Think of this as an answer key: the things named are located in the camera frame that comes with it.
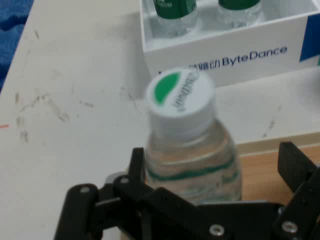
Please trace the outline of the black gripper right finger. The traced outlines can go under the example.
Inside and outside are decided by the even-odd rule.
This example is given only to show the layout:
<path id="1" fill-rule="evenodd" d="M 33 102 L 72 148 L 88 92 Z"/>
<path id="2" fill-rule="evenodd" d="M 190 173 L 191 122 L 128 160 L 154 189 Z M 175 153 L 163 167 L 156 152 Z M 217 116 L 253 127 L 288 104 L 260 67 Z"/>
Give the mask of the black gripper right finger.
<path id="1" fill-rule="evenodd" d="M 272 230 L 277 240 L 320 238 L 320 167 L 294 143 L 281 142 L 277 170 L 293 192 Z"/>

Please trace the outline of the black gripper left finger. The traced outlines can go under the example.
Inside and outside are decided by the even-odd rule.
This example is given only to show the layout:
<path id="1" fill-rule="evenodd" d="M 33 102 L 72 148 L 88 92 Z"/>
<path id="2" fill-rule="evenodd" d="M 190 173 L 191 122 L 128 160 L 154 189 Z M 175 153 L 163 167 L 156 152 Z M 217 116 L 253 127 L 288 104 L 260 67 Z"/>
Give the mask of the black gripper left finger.
<path id="1" fill-rule="evenodd" d="M 55 232 L 57 240 L 100 240 L 117 227 L 131 240 L 212 240 L 199 207 L 165 188 L 146 185 L 143 148 L 132 150 L 127 173 L 98 188 L 71 187 Z"/>

